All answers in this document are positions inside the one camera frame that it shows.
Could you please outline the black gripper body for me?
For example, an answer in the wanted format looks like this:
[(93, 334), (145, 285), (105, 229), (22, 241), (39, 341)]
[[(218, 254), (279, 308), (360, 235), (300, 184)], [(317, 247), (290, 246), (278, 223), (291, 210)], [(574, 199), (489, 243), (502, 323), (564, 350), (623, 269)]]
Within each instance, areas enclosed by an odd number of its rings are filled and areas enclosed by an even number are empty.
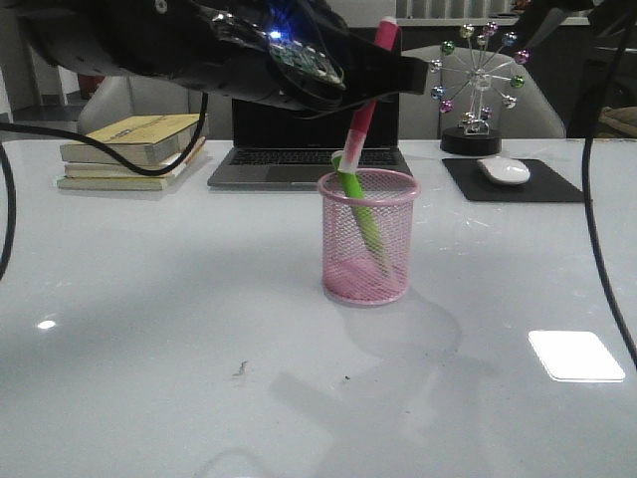
[(17, 1), (44, 59), (82, 75), (141, 76), (292, 111), (346, 92), (307, 1)]
[(540, 44), (567, 18), (586, 12), (588, 25), (596, 38), (624, 32), (636, 21), (636, 2), (625, 0), (530, 1), (515, 23), (518, 45), (533, 48)]

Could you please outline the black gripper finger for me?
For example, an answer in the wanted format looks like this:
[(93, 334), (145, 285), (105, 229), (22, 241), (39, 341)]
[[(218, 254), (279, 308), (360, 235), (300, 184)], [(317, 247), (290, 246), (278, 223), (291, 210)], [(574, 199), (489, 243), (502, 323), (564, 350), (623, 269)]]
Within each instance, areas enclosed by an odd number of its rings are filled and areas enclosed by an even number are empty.
[(395, 94), (422, 95), (428, 74), (425, 61), (403, 56), (393, 47), (385, 50), (354, 31), (345, 40), (342, 69), (344, 108)]

